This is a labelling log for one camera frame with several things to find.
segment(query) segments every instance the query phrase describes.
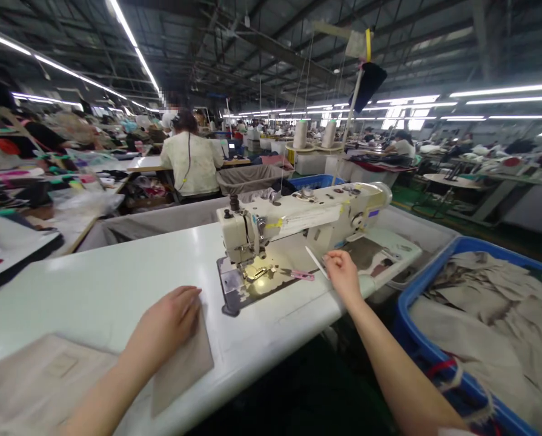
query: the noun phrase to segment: round table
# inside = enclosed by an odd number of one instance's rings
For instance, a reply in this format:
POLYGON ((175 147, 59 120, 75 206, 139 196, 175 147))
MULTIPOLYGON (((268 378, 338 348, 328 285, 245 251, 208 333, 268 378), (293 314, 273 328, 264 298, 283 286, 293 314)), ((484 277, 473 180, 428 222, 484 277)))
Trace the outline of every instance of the round table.
POLYGON ((435 219, 435 218, 441 219, 441 218, 445 217, 445 214, 441 213, 440 209, 445 204, 446 199, 452 194, 452 190, 454 188, 472 189, 472 190, 479 190, 479 189, 483 188, 482 185, 479 185, 474 180, 465 179, 464 177, 456 177, 454 180, 447 180, 445 174, 436 174, 436 173, 434 173, 434 174, 425 174, 424 178, 428 181, 427 184, 426 184, 426 188, 424 188, 421 195, 416 200, 416 203, 414 203, 412 205, 411 209, 413 211, 419 213, 419 214, 429 216, 430 218, 433 218, 433 219, 435 219), (442 197, 442 201, 437 204, 436 209, 434 210, 434 213, 432 214, 432 216, 430 216, 430 215, 424 213, 423 211, 418 210, 418 208, 423 207, 423 205, 426 203, 426 201, 432 195, 432 193, 427 192, 432 183, 440 183, 441 185, 449 186, 449 189, 444 194, 444 196, 442 197), (420 199, 424 195, 425 195, 424 200, 420 201, 420 199))

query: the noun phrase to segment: blue plastic basket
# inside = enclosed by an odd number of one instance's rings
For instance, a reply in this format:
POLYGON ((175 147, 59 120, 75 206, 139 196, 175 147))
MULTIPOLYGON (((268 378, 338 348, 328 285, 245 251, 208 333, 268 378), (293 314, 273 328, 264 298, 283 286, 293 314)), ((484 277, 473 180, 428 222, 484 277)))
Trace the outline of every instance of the blue plastic basket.
MULTIPOLYGON (((525 268, 539 270, 542 272, 542 263, 521 256, 502 247, 471 237, 456 238, 438 259, 424 270, 400 295, 398 299, 398 313, 394 320, 393 334, 402 345, 408 355, 421 367, 427 371, 432 366, 445 362, 450 359, 440 348, 430 342, 420 330, 416 327, 410 318, 408 309, 422 295, 428 286, 434 281, 437 274, 443 269, 445 264, 454 254, 465 253, 467 251, 486 251, 491 256, 507 260, 514 265, 525 268)), ((455 368, 448 368, 438 373, 435 377, 435 383, 440 380, 451 380, 456 372, 455 368)), ((464 373, 460 385, 460 392, 449 391, 446 396, 453 407, 461 416, 466 416, 476 409, 484 407, 487 403, 484 390, 468 373, 464 373)), ((513 413, 498 398, 494 397, 495 420, 502 430, 511 435, 537 436, 537 431, 529 426, 524 420, 513 413)))
MULTIPOLYGON (((330 176, 329 174, 318 174, 316 176, 300 177, 298 179, 291 179, 289 181, 298 190, 301 190, 303 188, 311 188, 311 189, 327 188, 331 186, 332 180, 333 180, 333 176, 330 176)), ((336 185, 343 185, 344 183, 345 181, 343 179, 340 179, 339 177, 335 178, 336 185)))

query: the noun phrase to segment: thread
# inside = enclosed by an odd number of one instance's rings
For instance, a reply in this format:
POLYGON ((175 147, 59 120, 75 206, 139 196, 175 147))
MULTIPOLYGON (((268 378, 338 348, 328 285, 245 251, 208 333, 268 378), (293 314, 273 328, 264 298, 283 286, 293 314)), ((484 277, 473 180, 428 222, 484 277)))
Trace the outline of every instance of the thread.
POLYGON ((301 149, 307 146, 307 121, 301 120, 295 126, 295 137, 293 139, 293 148, 301 149))
POLYGON ((323 139, 321 141, 321 148, 331 148, 333 147, 333 140, 335 139, 335 131, 337 129, 337 124, 335 121, 330 121, 325 127, 323 132, 323 139))

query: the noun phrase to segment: ceiling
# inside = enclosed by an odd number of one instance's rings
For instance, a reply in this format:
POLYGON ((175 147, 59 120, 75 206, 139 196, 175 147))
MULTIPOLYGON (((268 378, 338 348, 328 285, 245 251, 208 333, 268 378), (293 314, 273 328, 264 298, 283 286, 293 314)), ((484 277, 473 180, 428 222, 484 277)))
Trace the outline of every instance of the ceiling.
MULTIPOLYGON (((358 60, 312 21, 373 29, 372 61, 388 72, 380 95, 542 71, 542 0, 118 1, 170 101, 224 95, 279 107, 349 96, 358 60)), ((0 0, 0 32, 123 95, 159 102, 111 11, 103 0, 0 0)), ((1 45, 0 72, 43 76, 34 59, 1 45)))

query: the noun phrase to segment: hand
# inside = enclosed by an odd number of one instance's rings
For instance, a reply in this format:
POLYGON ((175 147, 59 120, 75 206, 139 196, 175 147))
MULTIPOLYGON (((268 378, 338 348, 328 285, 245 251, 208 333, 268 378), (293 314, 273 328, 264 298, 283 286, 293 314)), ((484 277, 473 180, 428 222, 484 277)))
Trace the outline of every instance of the hand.
POLYGON ((329 274, 329 279, 343 303, 349 309, 350 305, 362 302, 360 281, 357 276, 357 267, 349 253, 343 250, 328 251, 323 261, 329 274))
POLYGON ((150 378, 190 335, 200 310, 195 286, 180 286, 163 296, 141 317, 119 362, 150 378))

